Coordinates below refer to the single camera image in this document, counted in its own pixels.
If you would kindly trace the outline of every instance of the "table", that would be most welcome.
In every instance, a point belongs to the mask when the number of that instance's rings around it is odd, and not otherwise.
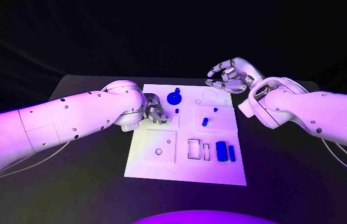
[[[67,75],[50,100],[100,90],[115,80],[144,84],[204,85],[204,79]],[[319,87],[300,82],[310,91]],[[125,177],[132,133],[113,125],[87,136],[41,165],[0,179],[0,223],[131,223],[157,214],[223,210],[281,223],[346,221],[347,169],[323,141],[290,122],[266,128],[245,117],[233,95],[248,186]],[[13,170],[45,159],[39,152]]]

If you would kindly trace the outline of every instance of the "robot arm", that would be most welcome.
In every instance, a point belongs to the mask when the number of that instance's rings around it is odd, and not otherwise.
[[[248,99],[239,104],[246,117],[258,117],[272,129],[288,121],[295,122],[319,138],[347,145],[347,95],[313,92],[290,78],[264,74],[242,58],[222,62],[209,77],[223,70],[223,82],[209,79],[206,83],[238,94],[251,89]]]
[[[90,91],[0,114],[0,170],[112,124],[131,131],[145,118],[159,123],[171,121],[158,96],[144,94],[135,82],[115,81],[106,91]]]

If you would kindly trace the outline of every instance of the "black curtain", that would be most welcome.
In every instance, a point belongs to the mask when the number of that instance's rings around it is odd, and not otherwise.
[[[73,75],[206,78],[246,58],[346,91],[346,0],[0,0],[0,109]]]

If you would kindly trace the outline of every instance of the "blue object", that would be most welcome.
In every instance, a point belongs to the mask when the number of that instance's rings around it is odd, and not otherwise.
[[[236,153],[235,153],[235,151],[233,151],[233,150],[235,150],[235,149],[233,149],[235,147],[230,145],[229,148],[230,148],[230,149],[229,149],[229,150],[230,150],[230,152],[229,152],[230,161],[235,162],[235,161],[236,161],[236,158],[235,158],[235,157],[236,157]]]
[[[227,159],[227,157],[229,157],[229,154],[227,154],[227,152],[226,152],[226,147],[227,145],[226,145],[226,142],[225,141],[219,141],[217,143],[216,143],[216,148],[217,148],[217,159],[219,159],[219,161],[229,161]]]
[[[207,126],[207,124],[209,124],[209,118],[204,118],[203,126]]]
[[[175,89],[175,92],[168,94],[168,103],[171,105],[178,105],[181,103],[183,96],[180,94],[180,88]]]

